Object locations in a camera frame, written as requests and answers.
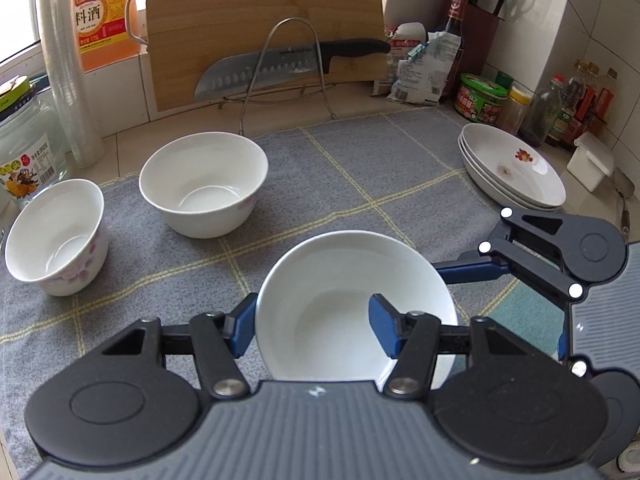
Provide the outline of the yellow lidded spice jar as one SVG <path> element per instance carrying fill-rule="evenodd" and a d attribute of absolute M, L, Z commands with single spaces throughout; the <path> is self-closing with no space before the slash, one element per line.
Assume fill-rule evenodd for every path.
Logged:
<path fill-rule="evenodd" d="M 517 134 L 518 129 L 524 122 L 532 99 L 532 92 L 514 82 L 503 103 L 496 126 L 507 133 Z"/>

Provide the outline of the dark soy sauce bottle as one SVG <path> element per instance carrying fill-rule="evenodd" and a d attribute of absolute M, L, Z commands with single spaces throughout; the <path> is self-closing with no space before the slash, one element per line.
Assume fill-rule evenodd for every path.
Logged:
<path fill-rule="evenodd" d="M 456 54 L 454 55 L 454 60 L 452 61 L 449 73 L 445 80 L 444 90 L 442 90 L 442 100 L 445 99 L 446 96 L 449 96 L 449 93 L 454 86 L 454 78 L 456 78 L 457 71 L 461 62 L 464 50 L 462 25 L 467 2 L 468 0 L 450 0 L 446 25 L 442 29 L 449 36 L 456 37 L 454 43 L 458 47 Z"/>

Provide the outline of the clear glass jar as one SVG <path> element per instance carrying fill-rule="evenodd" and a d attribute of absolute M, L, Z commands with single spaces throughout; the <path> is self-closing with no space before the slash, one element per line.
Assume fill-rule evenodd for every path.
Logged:
<path fill-rule="evenodd" d="M 1 85 L 1 188 L 21 208 L 66 178 L 64 140 L 58 112 L 26 76 Z"/>

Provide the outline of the large white floral bowl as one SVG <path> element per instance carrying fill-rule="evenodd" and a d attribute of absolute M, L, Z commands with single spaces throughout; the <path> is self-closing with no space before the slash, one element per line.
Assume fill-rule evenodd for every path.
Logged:
<path fill-rule="evenodd" d="M 245 136 L 199 132 L 157 150 L 140 171 L 139 190 L 171 229 L 207 240 L 242 226 L 268 170 L 264 150 Z"/>

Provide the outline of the plain white shallow bowl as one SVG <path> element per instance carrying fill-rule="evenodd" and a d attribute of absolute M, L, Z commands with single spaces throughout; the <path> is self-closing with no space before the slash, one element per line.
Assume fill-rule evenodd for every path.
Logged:
<path fill-rule="evenodd" d="M 414 249 L 369 231 L 320 234 L 280 258 L 260 288 L 255 332 L 271 377 L 384 385 L 395 362 L 369 324 L 374 294 L 401 313 L 459 322 L 445 282 Z"/>

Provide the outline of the red white seasoning packet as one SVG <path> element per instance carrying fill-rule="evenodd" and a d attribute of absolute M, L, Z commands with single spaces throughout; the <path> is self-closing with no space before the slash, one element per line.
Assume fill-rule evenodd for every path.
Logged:
<path fill-rule="evenodd" d="M 387 72 L 379 80 L 373 81 L 371 96 L 387 96 L 397 79 L 398 65 L 405 61 L 408 52 L 426 41 L 426 30 L 421 22 L 402 23 L 386 30 L 390 52 L 386 54 Z"/>

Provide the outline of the green lidded tin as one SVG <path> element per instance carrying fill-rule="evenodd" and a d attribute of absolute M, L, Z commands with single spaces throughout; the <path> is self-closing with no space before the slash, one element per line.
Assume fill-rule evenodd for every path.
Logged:
<path fill-rule="evenodd" d="M 464 73 L 454 100 L 454 110 L 470 122 L 495 125 L 508 90 L 482 76 Z"/>

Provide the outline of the black handled santoku knife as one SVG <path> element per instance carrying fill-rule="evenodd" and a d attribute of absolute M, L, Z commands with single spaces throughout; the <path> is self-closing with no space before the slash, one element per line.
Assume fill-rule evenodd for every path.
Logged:
<path fill-rule="evenodd" d="M 363 56 L 390 52 L 388 42 L 373 38 L 320 41 L 321 61 L 318 61 L 314 44 L 275 48 L 222 58 L 209 66 L 194 90 L 194 101 L 213 101 L 224 96 L 247 92 L 258 61 L 262 58 L 254 89 L 293 81 L 310 73 L 330 72 L 332 58 L 362 58 Z"/>

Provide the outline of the bamboo cutting board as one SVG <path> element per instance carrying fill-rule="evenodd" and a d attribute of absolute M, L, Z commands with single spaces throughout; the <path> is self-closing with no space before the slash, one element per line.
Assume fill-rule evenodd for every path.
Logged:
<path fill-rule="evenodd" d="M 155 106 L 194 102 L 209 66 L 273 47 L 385 36 L 382 0 L 146 0 Z"/>

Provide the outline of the clear oil bottle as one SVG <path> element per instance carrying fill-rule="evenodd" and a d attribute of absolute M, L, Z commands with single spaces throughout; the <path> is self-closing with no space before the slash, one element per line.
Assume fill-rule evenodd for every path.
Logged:
<path fill-rule="evenodd" d="M 564 77 L 554 75 L 547 88 L 534 95 L 532 104 L 518 130 L 518 137 L 532 148 L 541 146 L 546 140 L 562 107 Z"/>

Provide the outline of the white plastic food bag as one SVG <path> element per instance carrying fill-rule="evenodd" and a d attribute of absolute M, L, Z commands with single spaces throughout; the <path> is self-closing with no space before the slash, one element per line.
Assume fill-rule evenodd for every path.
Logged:
<path fill-rule="evenodd" d="M 446 32 L 429 32 L 424 44 L 410 50 L 399 63 L 388 98 L 406 104 L 436 104 L 458 48 L 454 40 Z"/>

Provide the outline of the top white floral plate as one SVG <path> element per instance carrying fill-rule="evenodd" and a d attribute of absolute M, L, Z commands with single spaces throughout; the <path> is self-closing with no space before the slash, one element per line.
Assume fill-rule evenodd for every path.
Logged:
<path fill-rule="evenodd" d="M 474 162 L 521 200 L 549 209 L 564 205 L 566 191 L 559 175 L 544 156 L 516 136 L 488 125 L 467 124 L 461 139 Z"/>

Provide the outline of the dark knife block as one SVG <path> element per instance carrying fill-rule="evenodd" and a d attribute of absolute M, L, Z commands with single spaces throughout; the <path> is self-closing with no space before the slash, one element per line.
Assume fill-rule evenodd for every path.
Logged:
<path fill-rule="evenodd" d="M 480 0 L 466 0 L 462 22 L 464 47 L 458 74 L 479 75 L 487 61 L 498 28 L 499 13 L 506 0 L 497 0 L 494 10 L 480 7 Z"/>

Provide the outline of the small white floral bowl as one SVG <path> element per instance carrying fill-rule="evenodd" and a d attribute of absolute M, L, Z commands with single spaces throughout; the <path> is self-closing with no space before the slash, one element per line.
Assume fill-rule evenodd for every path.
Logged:
<path fill-rule="evenodd" d="M 101 271 L 110 238 L 102 190 L 85 179 L 51 185 L 18 215 L 6 239 L 6 268 L 17 281 L 66 297 Z"/>

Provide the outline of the stack of plastic cups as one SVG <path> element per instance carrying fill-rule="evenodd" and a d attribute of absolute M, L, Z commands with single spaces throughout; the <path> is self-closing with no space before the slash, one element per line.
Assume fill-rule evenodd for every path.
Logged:
<path fill-rule="evenodd" d="M 89 168 L 104 145 L 86 89 L 72 0 L 36 0 L 39 37 L 53 99 L 76 165 Z"/>

